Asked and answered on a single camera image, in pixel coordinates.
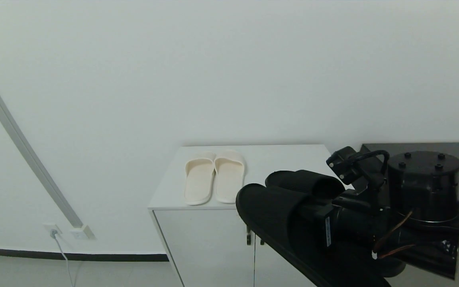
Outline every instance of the floor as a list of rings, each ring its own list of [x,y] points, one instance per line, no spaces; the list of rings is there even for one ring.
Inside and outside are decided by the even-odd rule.
[[[169,262],[72,261],[70,268],[75,287],[180,287]],[[0,256],[0,287],[45,286],[70,287],[65,261]]]
[[[168,262],[71,262],[75,287],[180,287]],[[457,280],[407,265],[392,287],[459,287]],[[69,287],[65,261],[0,256],[0,287]]]

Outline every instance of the black cylinder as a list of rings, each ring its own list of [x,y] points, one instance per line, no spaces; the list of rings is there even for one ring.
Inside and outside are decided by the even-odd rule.
[[[459,214],[459,159],[439,152],[399,154],[388,162],[390,207],[407,225],[437,225]]]

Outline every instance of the orange wire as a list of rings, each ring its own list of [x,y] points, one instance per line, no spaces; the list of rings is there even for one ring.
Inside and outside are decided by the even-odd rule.
[[[387,256],[391,256],[391,255],[393,255],[393,254],[396,253],[396,252],[400,252],[400,251],[402,251],[402,250],[408,249],[408,248],[413,247],[413,246],[415,246],[415,244],[410,244],[410,245],[401,246],[400,248],[394,249],[394,250],[389,251],[389,252],[387,252],[387,253],[385,253],[385,254],[380,254],[379,256],[377,256],[377,258],[378,258],[378,259],[386,258]]]
[[[378,253],[378,251],[381,249],[381,247],[386,243],[387,239],[392,235],[392,233],[397,230],[405,221],[412,215],[414,211],[410,210],[410,212],[403,218],[402,221],[400,221],[396,226],[394,226],[393,229],[391,229],[386,235],[384,235],[382,238],[380,238],[375,246],[373,247],[373,252]]]

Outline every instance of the white slipper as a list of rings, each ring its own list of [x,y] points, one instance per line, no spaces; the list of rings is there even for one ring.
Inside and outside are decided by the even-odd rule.
[[[185,203],[199,205],[206,203],[212,194],[214,179],[214,159],[212,152],[195,155],[185,164]]]
[[[236,151],[223,151],[217,154],[214,168],[217,175],[214,187],[217,200],[235,203],[237,193],[244,183],[244,157]]]

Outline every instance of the white cable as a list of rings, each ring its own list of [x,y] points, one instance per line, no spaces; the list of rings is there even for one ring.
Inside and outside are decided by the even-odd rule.
[[[61,245],[58,242],[58,239],[56,239],[56,234],[57,233],[58,233],[58,231],[56,229],[51,230],[51,237],[54,238],[54,240],[56,241],[56,244],[58,244],[58,247],[60,248],[60,252],[61,252],[63,258],[65,258],[65,261],[67,263],[67,272],[69,273],[69,278],[71,280],[71,286],[75,287],[74,284],[73,284],[73,281],[72,281],[72,276],[70,274],[69,259],[67,258],[67,256],[65,256],[65,253],[63,253],[63,250],[61,249]]]

